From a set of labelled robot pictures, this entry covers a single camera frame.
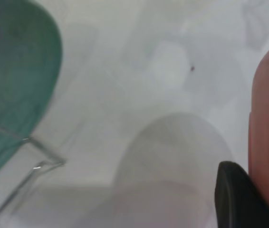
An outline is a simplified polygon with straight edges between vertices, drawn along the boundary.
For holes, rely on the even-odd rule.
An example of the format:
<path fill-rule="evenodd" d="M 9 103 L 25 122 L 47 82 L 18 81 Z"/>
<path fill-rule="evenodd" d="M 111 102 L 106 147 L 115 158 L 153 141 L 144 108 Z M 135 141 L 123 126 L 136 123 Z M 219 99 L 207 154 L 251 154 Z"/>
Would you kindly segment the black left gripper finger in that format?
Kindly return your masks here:
<path fill-rule="evenodd" d="M 235 162 L 219 163 L 214 202 L 219 228 L 269 228 L 269 206 Z"/>

